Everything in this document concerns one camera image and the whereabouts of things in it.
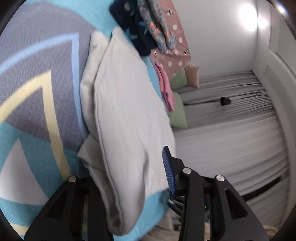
star pattern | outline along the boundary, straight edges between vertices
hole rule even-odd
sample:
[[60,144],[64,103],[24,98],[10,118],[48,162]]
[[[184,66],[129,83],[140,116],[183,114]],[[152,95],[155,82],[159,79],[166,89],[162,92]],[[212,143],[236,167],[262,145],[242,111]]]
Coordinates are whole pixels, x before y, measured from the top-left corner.
[[139,22],[139,25],[142,27],[145,27],[144,34],[146,34],[148,32],[148,28],[147,28],[146,23],[144,21],[141,21],[141,22]]
[[131,34],[129,28],[126,30],[126,34],[131,40],[134,40],[138,37],[138,35]]

metal screw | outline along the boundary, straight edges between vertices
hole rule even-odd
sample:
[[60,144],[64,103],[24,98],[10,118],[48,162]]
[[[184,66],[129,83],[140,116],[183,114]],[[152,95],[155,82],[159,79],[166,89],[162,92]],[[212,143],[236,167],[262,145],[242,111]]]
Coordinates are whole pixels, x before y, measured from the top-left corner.
[[191,169],[188,167],[183,168],[182,170],[185,174],[190,174],[191,173]]
[[216,179],[217,179],[219,182],[223,182],[223,181],[225,180],[225,177],[222,176],[222,175],[218,175],[218,176],[216,177]]
[[77,180],[77,178],[75,176],[71,176],[68,178],[68,181],[71,183],[75,182],[76,180]]

pink polka dot fabric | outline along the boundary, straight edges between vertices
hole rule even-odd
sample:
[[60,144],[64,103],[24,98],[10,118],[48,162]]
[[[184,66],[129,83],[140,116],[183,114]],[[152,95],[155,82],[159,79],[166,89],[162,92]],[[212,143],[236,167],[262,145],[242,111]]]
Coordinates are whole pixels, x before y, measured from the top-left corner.
[[150,58],[154,63],[158,62],[164,68],[168,78],[171,79],[191,60],[191,56],[181,21],[172,0],[159,0],[159,6],[162,8],[168,28],[176,37],[177,44],[175,49],[167,50],[166,54],[161,54],[158,49],[153,49]]

black plug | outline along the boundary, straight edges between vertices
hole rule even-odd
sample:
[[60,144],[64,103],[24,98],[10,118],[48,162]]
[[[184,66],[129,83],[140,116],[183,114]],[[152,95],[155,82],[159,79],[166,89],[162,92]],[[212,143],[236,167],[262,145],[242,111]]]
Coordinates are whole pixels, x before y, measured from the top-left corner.
[[221,97],[220,103],[221,103],[222,106],[224,106],[224,105],[230,104],[231,100],[229,98],[226,98],[226,97]]

green pillow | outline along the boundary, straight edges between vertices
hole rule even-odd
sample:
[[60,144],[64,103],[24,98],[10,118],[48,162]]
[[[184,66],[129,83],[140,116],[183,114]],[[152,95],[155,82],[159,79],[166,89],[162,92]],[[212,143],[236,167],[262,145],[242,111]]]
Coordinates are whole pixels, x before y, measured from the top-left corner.
[[181,96],[176,92],[173,92],[173,94],[175,97],[175,111],[169,112],[168,114],[170,118],[170,125],[178,128],[187,128],[188,123]]
[[187,85],[187,78],[185,74],[185,69],[182,68],[177,75],[171,79],[170,81],[170,88],[174,91],[176,89],[179,89],[183,86]]

